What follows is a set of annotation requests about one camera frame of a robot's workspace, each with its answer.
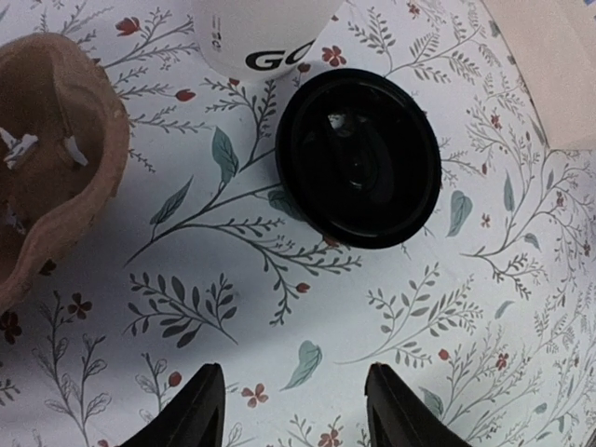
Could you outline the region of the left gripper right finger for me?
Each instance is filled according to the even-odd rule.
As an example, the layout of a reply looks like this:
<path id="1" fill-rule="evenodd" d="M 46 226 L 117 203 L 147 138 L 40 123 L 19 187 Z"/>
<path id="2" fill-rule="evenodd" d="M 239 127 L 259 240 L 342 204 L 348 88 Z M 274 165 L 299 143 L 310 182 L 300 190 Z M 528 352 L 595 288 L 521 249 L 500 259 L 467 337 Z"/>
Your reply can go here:
<path id="1" fill-rule="evenodd" d="M 371 365 L 364 393 L 372 447 L 468 447 L 389 365 Z"/>

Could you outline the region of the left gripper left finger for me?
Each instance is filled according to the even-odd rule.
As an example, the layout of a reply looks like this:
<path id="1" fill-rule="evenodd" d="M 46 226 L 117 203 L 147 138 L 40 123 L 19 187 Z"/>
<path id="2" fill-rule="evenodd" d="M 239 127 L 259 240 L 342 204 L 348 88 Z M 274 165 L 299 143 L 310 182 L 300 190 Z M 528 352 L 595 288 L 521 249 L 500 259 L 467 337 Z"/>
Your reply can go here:
<path id="1" fill-rule="evenodd" d="M 151 423 L 122 446 L 219 447 L 224 409 L 223 369 L 218 363 L 206 363 Z"/>

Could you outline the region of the black plastic cup lid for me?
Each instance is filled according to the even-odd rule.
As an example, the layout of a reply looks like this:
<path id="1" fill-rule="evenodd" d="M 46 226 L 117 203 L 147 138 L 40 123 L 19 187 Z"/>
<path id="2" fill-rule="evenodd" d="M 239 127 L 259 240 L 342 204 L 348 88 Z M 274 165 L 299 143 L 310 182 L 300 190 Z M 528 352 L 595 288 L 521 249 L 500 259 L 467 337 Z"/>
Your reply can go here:
<path id="1" fill-rule="evenodd" d="M 402 88 L 360 69 L 321 73 L 298 88 L 278 122 L 275 159 L 299 216 L 355 248 L 413 237 L 440 194 L 427 116 Z"/>

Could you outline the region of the brown cardboard cup carrier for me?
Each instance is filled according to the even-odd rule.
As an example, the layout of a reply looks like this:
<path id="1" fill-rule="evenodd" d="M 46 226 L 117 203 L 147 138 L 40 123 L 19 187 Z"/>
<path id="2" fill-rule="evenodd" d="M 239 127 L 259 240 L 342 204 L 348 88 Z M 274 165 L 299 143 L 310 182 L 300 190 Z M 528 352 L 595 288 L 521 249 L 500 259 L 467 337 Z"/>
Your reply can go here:
<path id="1" fill-rule="evenodd" d="M 1 309 L 22 302 L 116 196 L 129 153 L 129 117 L 103 68 L 77 43 L 35 33 L 1 47 L 1 128 L 35 138 L 1 165 Z"/>

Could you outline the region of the checkered paper takeout bag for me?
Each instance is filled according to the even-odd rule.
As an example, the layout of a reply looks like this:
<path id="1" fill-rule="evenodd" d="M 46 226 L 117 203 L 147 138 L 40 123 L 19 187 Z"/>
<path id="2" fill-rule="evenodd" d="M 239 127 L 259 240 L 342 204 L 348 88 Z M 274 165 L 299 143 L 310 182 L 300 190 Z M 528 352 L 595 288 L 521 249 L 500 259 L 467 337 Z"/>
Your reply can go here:
<path id="1" fill-rule="evenodd" d="M 595 148 L 595 3 L 494 0 L 496 22 L 552 149 Z"/>

